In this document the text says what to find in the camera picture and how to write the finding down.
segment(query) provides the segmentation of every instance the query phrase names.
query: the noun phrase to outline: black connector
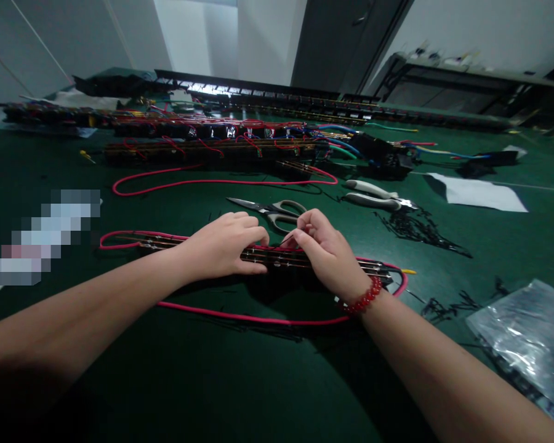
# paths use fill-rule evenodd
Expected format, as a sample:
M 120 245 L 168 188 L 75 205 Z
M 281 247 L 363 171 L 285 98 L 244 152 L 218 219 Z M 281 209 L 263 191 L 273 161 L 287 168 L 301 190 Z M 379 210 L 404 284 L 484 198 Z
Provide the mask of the black connector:
M 471 159 L 462 164 L 456 172 L 464 178 L 479 178 L 486 174 L 496 174 L 496 166 L 514 166 L 517 164 L 517 151 L 494 151 L 478 153 L 476 156 L 487 158 Z
M 355 134 L 349 144 L 356 148 L 381 180 L 404 180 L 414 169 L 408 148 L 393 146 L 364 132 Z

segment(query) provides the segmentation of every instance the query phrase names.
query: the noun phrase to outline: pixelated area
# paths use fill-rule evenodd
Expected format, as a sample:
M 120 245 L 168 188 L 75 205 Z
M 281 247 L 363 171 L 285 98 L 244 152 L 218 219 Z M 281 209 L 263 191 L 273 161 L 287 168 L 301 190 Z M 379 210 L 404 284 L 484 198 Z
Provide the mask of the pixelated area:
M 51 270 L 61 258 L 62 246 L 78 244 L 80 231 L 100 217 L 100 190 L 53 190 L 50 203 L 41 205 L 40 217 L 23 217 L 11 244 L 0 245 L 0 285 L 28 286 Z

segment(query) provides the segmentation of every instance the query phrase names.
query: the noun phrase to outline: forearm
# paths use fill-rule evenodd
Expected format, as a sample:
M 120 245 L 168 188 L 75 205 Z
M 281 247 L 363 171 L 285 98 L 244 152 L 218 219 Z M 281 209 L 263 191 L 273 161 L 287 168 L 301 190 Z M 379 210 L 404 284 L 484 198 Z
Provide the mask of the forearm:
M 554 422 L 387 292 L 363 322 L 444 442 L 554 442 Z
M 186 261 L 180 246 L 160 251 L 2 320 L 0 376 L 49 374 L 52 395 L 61 395 L 141 314 L 190 281 Z

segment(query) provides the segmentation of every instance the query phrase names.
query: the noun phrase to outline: black relay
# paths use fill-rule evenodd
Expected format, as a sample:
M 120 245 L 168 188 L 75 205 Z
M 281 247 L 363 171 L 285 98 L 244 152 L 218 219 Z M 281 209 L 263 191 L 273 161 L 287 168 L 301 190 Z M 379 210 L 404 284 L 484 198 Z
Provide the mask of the black relay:
M 381 180 L 404 180 L 414 169 L 409 148 L 393 146 L 364 132 L 355 134 L 348 143 L 369 161 Z

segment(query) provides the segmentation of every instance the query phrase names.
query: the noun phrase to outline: pliers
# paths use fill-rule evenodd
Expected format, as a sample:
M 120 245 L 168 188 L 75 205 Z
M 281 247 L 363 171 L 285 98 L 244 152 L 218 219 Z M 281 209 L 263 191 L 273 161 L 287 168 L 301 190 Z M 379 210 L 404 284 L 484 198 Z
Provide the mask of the pliers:
M 363 206 L 387 209 L 392 212 L 397 211 L 402 207 L 407 207 L 410 209 L 419 208 L 410 200 L 401 199 L 400 197 L 398 197 L 397 193 L 389 193 L 387 191 L 384 191 L 382 188 L 378 188 L 377 186 L 372 185 L 368 182 L 361 182 L 359 180 L 347 180 L 345 182 L 345 186 L 353 190 L 363 191 L 379 197 L 375 198 L 359 193 L 348 193 L 347 195 L 345 195 L 345 200 L 349 200 L 353 203 L 357 203 Z

